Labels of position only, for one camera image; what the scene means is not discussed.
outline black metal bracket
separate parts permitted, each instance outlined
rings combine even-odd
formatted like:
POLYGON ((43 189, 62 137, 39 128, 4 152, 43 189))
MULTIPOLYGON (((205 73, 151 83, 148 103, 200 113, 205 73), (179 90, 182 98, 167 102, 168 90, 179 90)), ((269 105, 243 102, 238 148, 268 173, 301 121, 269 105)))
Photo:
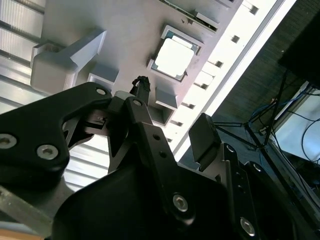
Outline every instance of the black metal bracket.
POLYGON ((14 146, 0 148, 0 183, 29 188, 58 183, 69 162, 68 145, 92 136, 75 134, 81 116, 107 106, 111 97, 102 86, 86 83, 2 114, 0 133, 14 146))
POLYGON ((246 172, 230 145, 222 143, 213 120, 202 113, 189 131, 191 148, 199 170, 221 183, 228 192, 229 214, 243 238, 260 239, 246 172))

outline white slatted panel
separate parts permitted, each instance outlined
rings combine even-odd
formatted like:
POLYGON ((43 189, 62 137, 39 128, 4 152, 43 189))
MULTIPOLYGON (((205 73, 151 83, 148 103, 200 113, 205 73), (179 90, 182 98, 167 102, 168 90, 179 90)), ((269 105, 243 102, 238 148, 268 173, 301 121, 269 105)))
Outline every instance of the white slatted panel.
POLYGON ((22 105, 27 105, 43 99, 43 96, 41 95, 24 90, 4 81, 0 81, 0 97, 22 105))
POLYGON ((0 114, 4 114, 4 113, 9 112, 9 111, 11 111, 13 109, 15 109, 14 106, 10 106, 8 104, 0 102, 0 114))
POLYGON ((70 151, 72 157, 83 159, 89 163, 97 164, 102 167, 108 168, 110 164, 109 155, 98 151, 93 151, 85 148, 84 146, 76 146, 70 151))
POLYGON ((44 16, 12 0, 0 1, 0 20, 12 27, 40 38, 44 16))
POLYGON ((0 50, 26 61, 31 60, 32 48, 37 43, 0 28, 0 50))

